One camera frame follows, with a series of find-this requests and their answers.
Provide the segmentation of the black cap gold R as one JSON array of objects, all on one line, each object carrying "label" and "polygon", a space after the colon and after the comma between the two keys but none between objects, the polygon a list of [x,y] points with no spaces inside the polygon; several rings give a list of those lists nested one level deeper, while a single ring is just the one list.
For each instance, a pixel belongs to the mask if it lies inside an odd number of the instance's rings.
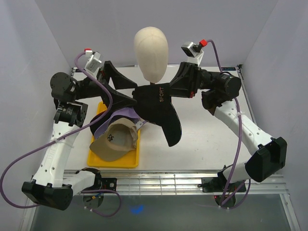
[{"label": "black cap gold R", "polygon": [[181,140],[182,129],[170,92],[168,83],[153,84],[135,88],[132,96],[137,101],[135,112],[143,120],[160,126],[168,146],[172,147]]}]

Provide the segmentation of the beige baseball cap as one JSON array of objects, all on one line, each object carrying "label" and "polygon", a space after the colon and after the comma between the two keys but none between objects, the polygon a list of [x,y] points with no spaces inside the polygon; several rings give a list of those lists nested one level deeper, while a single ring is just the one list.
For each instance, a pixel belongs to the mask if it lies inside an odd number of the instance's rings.
[{"label": "beige baseball cap", "polygon": [[137,148],[138,133],[135,124],[120,118],[109,125],[104,134],[96,138],[90,150],[104,161],[115,161]]}]

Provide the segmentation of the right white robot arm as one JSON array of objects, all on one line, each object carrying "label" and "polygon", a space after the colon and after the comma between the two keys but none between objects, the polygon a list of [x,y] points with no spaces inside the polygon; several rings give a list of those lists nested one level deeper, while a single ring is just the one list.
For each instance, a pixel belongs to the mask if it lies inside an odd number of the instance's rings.
[{"label": "right white robot arm", "polygon": [[262,182],[284,168],[287,142],[267,134],[241,112],[236,101],[242,86],[239,77],[182,62],[169,85],[173,97],[192,98],[201,90],[203,108],[237,135],[251,155],[248,161],[224,166],[216,177],[203,181],[203,192],[233,192],[246,180]]}]

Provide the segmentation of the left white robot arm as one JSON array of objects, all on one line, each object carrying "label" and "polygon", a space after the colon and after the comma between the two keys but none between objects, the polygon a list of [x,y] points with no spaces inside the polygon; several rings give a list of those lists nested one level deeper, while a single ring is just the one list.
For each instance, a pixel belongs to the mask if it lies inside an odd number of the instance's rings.
[{"label": "left white robot arm", "polygon": [[83,190],[97,192],[102,188],[102,178],[94,168],[78,171],[72,180],[63,179],[75,139],[86,128],[84,120],[88,105],[80,100],[101,97],[107,107],[90,122],[89,128],[95,133],[112,113],[136,104],[119,90],[134,89],[137,84],[106,61],[97,74],[83,80],[58,72],[51,77],[50,87],[56,106],[51,140],[44,146],[46,152],[39,169],[31,181],[23,183],[22,192],[37,205],[66,210],[75,194]]}]

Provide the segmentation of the purple baseball cap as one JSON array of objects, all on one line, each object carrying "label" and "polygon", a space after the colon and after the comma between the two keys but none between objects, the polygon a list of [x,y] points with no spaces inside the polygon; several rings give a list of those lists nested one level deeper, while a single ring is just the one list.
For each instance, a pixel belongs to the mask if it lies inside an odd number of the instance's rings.
[{"label": "purple baseball cap", "polygon": [[142,119],[132,107],[125,107],[114,111],[112,113],[108,113],[106,117],[100,119],[97,123],[90,126],[90,130],[95,139],[99,138],[103,135],[109,125],[115,122],[118,119],[126,118],[136,125],[137,130],[140,129],[145,123],[147,123],[144,119]]}]

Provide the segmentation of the black cap in tray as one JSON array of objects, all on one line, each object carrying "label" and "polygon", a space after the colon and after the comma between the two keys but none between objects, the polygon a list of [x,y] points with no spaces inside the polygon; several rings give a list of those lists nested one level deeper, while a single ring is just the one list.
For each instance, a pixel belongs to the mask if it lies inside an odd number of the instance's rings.
[{"label": "black cap in tray", "polygon": [[103,125],[109,118],[110,118],[110,113],[107,113],[106,115],[102,116],[104,114],[104,112],[101,112],[99,114],[97,114],[91,121],[91,125],[90,125],[90,130],[92,135],[94,135],[95,131],[101,126]]}]

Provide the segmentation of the cream mannequin head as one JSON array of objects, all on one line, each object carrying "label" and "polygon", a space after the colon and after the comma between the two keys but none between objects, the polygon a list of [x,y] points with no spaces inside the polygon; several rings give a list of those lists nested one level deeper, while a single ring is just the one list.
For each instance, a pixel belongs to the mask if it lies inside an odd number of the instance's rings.
[{"label": "cream mannequin head", "polygon": [[144,79],[150,84],[158,83],[168,65],[168,42],[165,34],[157,27],[142,28],[134,37],[134,52]]}]

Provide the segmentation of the yellow plastic tray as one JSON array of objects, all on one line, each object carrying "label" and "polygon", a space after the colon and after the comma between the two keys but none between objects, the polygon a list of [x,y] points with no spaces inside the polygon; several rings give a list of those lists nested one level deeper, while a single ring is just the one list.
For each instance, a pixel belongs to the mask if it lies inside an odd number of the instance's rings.
[{"label": "yellow plastic tray", "polygon": [[87,164],[90,167],[109,167],[109,168],[135,168],[139,164],[139,146],[140,146],[140,129],[137,131],[138,139],[137,139],[137,148],[136,150],[129,151],[123,157],[107,162],[99,158],[95,153],[91,150],[89,151]]}]

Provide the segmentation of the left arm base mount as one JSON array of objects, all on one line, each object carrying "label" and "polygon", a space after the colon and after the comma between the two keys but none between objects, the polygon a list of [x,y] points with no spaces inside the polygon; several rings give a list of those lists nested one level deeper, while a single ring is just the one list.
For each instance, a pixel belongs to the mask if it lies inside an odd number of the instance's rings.
[{"label": "left arm base mount", "polygon": [[101,189],[112,190],[116,192],[117,178],[102,178],[101,184]]}]

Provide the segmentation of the aluminium frame rail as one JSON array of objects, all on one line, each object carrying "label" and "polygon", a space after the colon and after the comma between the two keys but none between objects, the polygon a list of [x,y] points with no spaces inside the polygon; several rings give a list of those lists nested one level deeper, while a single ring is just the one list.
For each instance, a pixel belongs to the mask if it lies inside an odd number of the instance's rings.
[{"label": "aluminium frame rail", "polygon": [[249,193],[237,193],[236,209],[219,208],[215,193],[203,192],[210,171],[104,171],[117,179],[118,195],[93,200],[100,213],[88,211],[81,195],[59,211],[38,207],[26,211],[22,231],[300,231],[289,190],[279,174],[251,182]]}]

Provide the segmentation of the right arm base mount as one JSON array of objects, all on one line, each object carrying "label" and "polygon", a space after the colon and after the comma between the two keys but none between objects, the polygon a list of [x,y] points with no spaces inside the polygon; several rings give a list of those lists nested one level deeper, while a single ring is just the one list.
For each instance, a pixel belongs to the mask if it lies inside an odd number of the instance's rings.
[{"label": "right arm base mount", "polygon": [[[246,192],[246,186],[243,185],[240,187],[241,181],[237,181],[235,183],[230,183],[228,185],[227,193],[232,193],[236,189],[239,188],[238,192],[243,193]],[[198,188],[202,188],[202,191],[205,193],[216,193],[216,192],[223,192],[225,188],[225,184],[223,180],[219,177],[204,177],[201,178],[201,184],[198,184]]]}]

